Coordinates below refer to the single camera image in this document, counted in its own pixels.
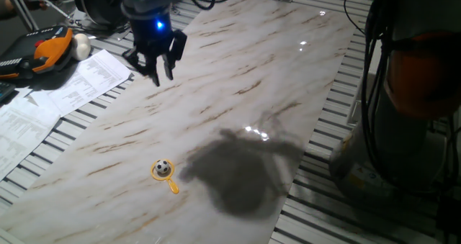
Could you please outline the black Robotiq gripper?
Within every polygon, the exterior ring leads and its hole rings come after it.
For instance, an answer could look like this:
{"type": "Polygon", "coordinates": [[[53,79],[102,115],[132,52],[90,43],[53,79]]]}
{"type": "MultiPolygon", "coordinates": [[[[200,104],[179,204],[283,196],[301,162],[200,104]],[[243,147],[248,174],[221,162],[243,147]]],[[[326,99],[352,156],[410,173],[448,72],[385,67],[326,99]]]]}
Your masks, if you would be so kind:
{"type": "Polygon", "coordinates": [[[122,57],[139,74],[149,77],[156,86],[160,86],[156,60],[149,57],[162,55],[166,77],[173,80],[173,69],[176,62],[182,59],[187,35],[181,30],[172,30],[171,3],[147,12],[137,12],[134,7],[123,2],[121,9],[130,21],[134,37],[133,47],[126,50],[122,57]]]}

